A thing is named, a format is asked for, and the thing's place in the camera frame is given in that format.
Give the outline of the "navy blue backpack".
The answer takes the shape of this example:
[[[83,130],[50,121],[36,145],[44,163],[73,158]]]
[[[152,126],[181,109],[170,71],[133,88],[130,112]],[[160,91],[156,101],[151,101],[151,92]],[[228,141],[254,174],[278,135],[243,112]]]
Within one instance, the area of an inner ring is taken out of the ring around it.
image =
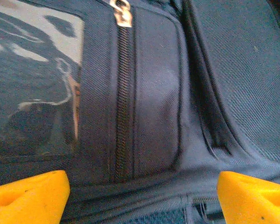
[[[0,185],[64,170],[62,224],[225,224],[280,184],[280,0],[0,0]]]

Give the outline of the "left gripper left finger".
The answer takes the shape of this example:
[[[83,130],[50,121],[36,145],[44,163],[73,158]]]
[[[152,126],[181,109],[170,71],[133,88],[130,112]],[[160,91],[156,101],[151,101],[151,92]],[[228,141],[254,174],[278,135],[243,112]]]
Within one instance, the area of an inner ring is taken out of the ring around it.
[[[0,224],[60,224],[69,194],[63,170],[0,185]]]

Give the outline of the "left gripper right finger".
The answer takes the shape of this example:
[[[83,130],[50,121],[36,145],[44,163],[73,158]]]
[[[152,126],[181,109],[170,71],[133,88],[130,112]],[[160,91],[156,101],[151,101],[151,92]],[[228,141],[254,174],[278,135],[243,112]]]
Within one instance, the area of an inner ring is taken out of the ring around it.
[[[280,224],[280,184],[224,171],[217,194],[226,224]]]

